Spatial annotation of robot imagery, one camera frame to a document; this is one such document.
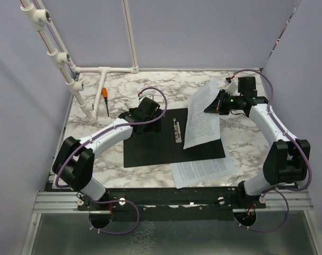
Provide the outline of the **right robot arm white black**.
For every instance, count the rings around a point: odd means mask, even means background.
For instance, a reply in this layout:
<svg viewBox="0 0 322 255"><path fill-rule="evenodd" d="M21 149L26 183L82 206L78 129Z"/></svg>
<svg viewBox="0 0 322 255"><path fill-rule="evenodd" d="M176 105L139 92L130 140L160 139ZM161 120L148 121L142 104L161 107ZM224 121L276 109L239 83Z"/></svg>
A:
<svg viewBox="0 0 322 255"><path fill-rule="evenodd" d="M290 132L274 113L269 100L257 94L255 77L240 77L237 82L228 77L225 82L228 87L219 91L204 112L229 115L232 111L243 111L270 145L262 172L242 183L243 190L234 195L236 204L246 208L253 203L254 196L275 188L306 189L311 183L310 143Z"/></svg>

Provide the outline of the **printed paper sheet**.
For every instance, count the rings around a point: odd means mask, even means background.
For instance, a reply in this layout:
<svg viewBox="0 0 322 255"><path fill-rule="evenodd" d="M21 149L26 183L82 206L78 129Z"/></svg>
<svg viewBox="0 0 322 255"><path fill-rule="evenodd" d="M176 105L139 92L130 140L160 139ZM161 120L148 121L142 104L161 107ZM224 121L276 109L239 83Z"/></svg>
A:
<svg viewBox="0 0 322 255"><path fill-rule="evenodd" d="M218 93L217 80L212 80L188 98L184 149L220 139L219 115L204 112Z"/></svg>
<svg viewBox="0 0 322 255"><path fill-rule="evenodd" d="M225 158L173 163L170 166L177 189L222 178L237 172L229 153Z"/></svg>

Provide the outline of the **aluminium rail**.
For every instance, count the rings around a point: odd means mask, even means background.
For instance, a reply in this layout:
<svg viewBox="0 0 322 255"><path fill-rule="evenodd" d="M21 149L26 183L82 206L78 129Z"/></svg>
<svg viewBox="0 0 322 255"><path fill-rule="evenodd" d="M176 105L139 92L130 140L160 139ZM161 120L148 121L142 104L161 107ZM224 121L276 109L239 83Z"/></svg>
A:
<svg viewBox="0 0 322 255"><path fill-rule="evenodd" d="M33 205L34 214L78 213L80 200L74 192L39 192ZM265 208L256 206L257 211L284 211L286 204L291 211L305 211L314 208L308 191L270 191L265 196Z"/></svg>

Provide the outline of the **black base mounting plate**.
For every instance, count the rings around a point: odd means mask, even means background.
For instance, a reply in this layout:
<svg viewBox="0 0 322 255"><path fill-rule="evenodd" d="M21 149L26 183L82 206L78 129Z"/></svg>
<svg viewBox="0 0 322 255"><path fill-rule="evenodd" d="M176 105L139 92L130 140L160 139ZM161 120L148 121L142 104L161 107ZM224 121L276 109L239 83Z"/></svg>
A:
<svg viewBox="0 0 322 255"><path fill-rule="evenodd" d="M45 192L73 192L46 186ZM254 213L265 204L260 197L248 196L238 186L208 188L111 188L100 201L92 202L76 193L78 213L95 222L233 220L236 213Z"/></svg>

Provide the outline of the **metal folder clip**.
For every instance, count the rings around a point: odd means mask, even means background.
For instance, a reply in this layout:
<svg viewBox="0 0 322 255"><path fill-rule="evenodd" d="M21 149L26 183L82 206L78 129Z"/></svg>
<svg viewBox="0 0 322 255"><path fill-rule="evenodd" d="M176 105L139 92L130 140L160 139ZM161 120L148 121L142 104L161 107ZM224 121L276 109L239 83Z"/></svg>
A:
<svg viewBox="0 0 322 255"><path fill-rule="evenodd" d="M176 118L173 119L173 129L175 134L175 142L182 143L180 124L179 121L176 120Z"/></svg>

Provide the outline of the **grey black file folder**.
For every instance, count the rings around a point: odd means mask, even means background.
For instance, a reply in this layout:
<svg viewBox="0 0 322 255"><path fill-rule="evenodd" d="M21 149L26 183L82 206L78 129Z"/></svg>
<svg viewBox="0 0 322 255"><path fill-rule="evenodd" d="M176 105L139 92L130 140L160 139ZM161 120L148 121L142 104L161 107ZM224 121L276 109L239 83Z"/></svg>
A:
<svg viewBox="0 0 322 255"><path fill-rule="evenodd" d="M225 157L222 141L215 140L184 149L176 142L173 121L179 123L181 138L185 138L188 109L169 109L157 122L158 132L133 133L123 142L125 168L220 159Z"/></svg>

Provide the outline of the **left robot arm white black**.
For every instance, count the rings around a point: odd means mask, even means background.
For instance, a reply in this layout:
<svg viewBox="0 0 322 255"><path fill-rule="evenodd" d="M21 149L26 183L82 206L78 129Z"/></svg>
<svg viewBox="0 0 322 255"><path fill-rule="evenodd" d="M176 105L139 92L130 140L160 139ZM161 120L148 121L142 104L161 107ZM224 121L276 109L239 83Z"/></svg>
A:
<svg viewBox="0 0 322 255"><path fill-rule="evenodd" d="M93 177L94 161L103 152L117 143L130 138L134 133L151 132L165 115L166 109L150 98L143 98L138 107L121 113L110 125L87 137L68 137L62 143L52 171L68 188L90 198L95 209L107 206L107 189Z"/></svg>

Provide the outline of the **white pvc pipe frame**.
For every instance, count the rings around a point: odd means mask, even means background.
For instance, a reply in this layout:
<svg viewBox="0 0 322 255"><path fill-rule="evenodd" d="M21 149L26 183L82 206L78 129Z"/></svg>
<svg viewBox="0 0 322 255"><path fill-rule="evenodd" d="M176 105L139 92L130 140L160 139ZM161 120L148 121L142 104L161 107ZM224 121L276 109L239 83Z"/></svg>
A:
<svg viewBox="0 0 322 255"><path fill-rule="evenodd" d="M100 96L104 88L105 79L108 73L138 73L139 67L137 63L137 55L135 50L132 24L129 13L128 1L122 1L123 13L125 17L129 46L132 54L132 67L79 67L76 66L70 57L69 52L63 43L53 21L50 12L45 8L42 1L20 1L21 11L27 17L33 29L38 33L43 44L47 49L47 55L55 65L56 69L62 74L65 84L70 93L79 104L80 110L86 115L88 122L94 124L97 120L97 112L100 103ZM66 68L69 67L74 74L77 73L100 73L100 81L98 83L97 93L94 103L87 104L80 92L84 90L84 85L80 81L76 81L71 77Z"/></svg>

